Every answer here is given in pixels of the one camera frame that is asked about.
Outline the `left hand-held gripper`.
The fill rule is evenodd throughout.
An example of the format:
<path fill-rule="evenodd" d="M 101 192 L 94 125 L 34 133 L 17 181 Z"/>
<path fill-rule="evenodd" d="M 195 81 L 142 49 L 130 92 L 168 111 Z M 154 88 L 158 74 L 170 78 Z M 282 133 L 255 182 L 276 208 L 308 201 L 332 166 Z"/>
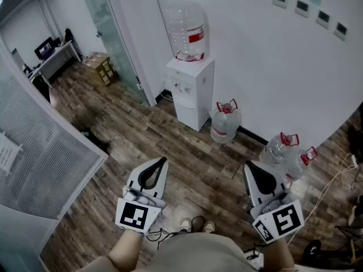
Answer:
<path fill-rule="evenodd" d="M 123 187 L 123 197 L 117 200 L 115 224 L 118 227 L 150 234 L 166 207 L 162 197 L 167 174 L 166 157 L 149 160 L 131 171 L 127 186 Z"/>

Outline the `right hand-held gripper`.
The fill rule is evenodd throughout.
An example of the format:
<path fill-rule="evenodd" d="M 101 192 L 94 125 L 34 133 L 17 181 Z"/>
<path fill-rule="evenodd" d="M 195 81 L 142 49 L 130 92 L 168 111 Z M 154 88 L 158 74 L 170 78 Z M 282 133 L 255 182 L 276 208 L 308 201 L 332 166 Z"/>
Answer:
<path fill-rule="evenodd" d="M 249 160 L 244 164 L 243 174 L 247 194 L 255 206 L 250 211 L 252 225 L 265 243 L 275 242 L 304 226 L 300 201 L 286 189 L 278 169 Z"/>

